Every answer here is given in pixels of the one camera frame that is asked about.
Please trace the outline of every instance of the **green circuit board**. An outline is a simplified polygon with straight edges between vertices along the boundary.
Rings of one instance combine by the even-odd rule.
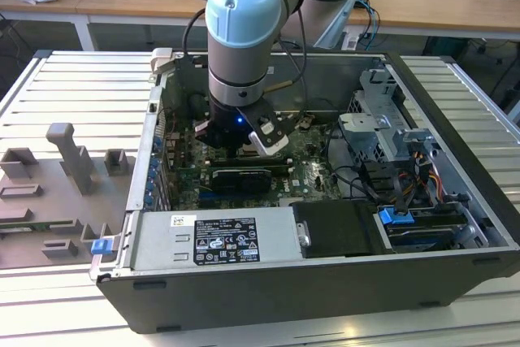
[[[321,154],[326,125],[296,130],[289,145],[273,157],[273,164],[251,167],[213,167],[226,161],[225,150],[216,150],[195,139],[192,127],[183,126],[167,142],[168,176],[173,210],[236,209],[241,207],[289,206],[295,201],[340,199],[340,190]],[[255,158],[252,150],[240,150],[240,158]],[[211,174],[224,169],[272,169],[271,190],[263,194],[219,195],[211,189]]]

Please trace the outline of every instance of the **white sticker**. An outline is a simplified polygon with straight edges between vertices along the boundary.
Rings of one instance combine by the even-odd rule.
[[[258,250],[257,249],[243,249],[242,255],[244,255],[244,256],[258,255]]]
[[[197,215],[173,215],[171,217],[171,227],[194,227]]]
[[[31,228],[5,228],[0,229],[0,233],[18,233],[18,232],[32,232]]]

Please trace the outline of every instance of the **motherboard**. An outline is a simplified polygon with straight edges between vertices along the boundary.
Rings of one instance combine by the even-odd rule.
[[[341,199],[337,179],[323,155],[328,129],[329,125],[300,127],[289,136],[289,145],[269,158],[259,157],[251,145],[240,148],[236,158],[227,158],[225,150],[196,140],[193,126],[176,124],[167,135],[171,208],[235,209]],[[213,188],[219,176],[238,174],[255,176],[247,182],[249,189],[266,187],[251,191]]]

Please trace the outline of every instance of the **black plastic cover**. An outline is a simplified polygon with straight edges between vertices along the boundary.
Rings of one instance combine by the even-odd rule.
[[[302,248],[304,258],[385,254],[376,210],[369,202],[297,202],[292,209],[294,219],[307,227],[310,236],[310,246]]]

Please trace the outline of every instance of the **table leg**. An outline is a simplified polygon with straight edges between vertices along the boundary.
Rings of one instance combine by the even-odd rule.
[[[89,21],[87,18],[81,18],[73,22],[76,26],[76,32],[80,38],[81,49],[94,51],[98,50],[98,44],[90,32]]]
[[[143,28],[145,29],[145,42],[148,45],[153,45],[154,33],[152,32],[152,26],[149,24],[145,24],[145,25],[143,25]]]

